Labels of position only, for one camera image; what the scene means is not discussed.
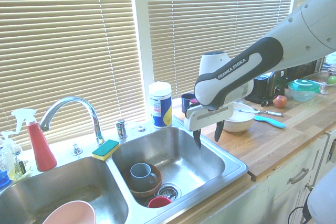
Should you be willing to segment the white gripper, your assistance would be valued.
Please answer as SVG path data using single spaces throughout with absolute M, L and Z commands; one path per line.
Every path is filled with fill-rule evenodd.
M 193 132 L 193 138 L 198 148 L 201 148 L 201 129 L 216 123 L 214 140 L 218 142 L 224 127 L 224 120 L 233 115 L 233 103 L 225 104 L 211 111 L 202 105 L 193 106 L 186 110 L 184 127 Z

